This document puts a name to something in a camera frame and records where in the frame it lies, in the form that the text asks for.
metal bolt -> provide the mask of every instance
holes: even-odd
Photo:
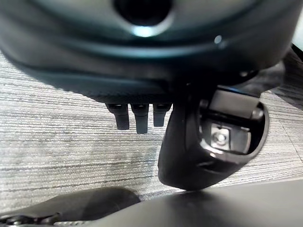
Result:
[[[200,108],[201,108],[201,109],[206,109],[207,107],[208,107],[208,101],[205,100],[205,99],[202,99],[202,100],[200,101]]]
[[[240,72],[240,76],[246,77],[246,76],[248,76],[248,72]]]
[[[261,110],[260,108],[256,108],[252,111],[251,119],[258,121],[262,119],[263,115],[264,115],[264,111]]]
[[[224,146],[227,142],[227,136],[222,134],[221,132],[216,132],[214,134],[214,139],[215,142],[220,146]]]
[[[15,225],[15,226],[18,226],[18,225],[21,225],[22,224],[22,221],[14,221],[13,222],[13,225]]]

striped carpet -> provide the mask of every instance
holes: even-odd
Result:
[[[217,186],[303,176],[303,64],[291,53],[288,65],[285,84],[262,96],[271,115],[265,147]],[[165,128],[150,121],[137,135],[130,121],[129,131],[116,130],[104,104],[42,84],[0,54],[0,211],[109,185],[144,200],[176,192],[157,178]]]

gray carpet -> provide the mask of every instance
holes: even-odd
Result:
[[[262,97],[271,115],[265,147],[216,186],[303,176],[303,64],[291,58],[285,84]],[[104,104],[40,83],[0,55],[0,211],[109,185],[144,200],[176,192],[157,178],[165,128],[150,121],[149,133],[136,135],[130,120],[118,131]]]

adjustment lever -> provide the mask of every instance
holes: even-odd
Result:
[[[131,104],[131,107],[136,120],[137,133],[147,133],[149,104]]]
[[[153,104],[153,126],[163,127],[166,112],[171,108],[170,104]]]
[[[129,129],[129,116],[127,104],[106,104],[108,110],[115,115],[119,130]]]

black plastic lever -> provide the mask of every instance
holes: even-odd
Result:
[[[145,134],[148,130],[148,108],[149,104],[131,104],[138,134]]]
[[[119,130],[129,129],[129,116],[127,104],[106,104],[108,110],[115,115]]]
[[[30,207],[0,213],[0,225],[14,221],[52,225],[58,221],[96,220],[139,202],[137,195],[124,188],[96,188],[59,195]]]
[[[153,126],[164,126],[164,118],[170,108],[171,104],[153,104]]]

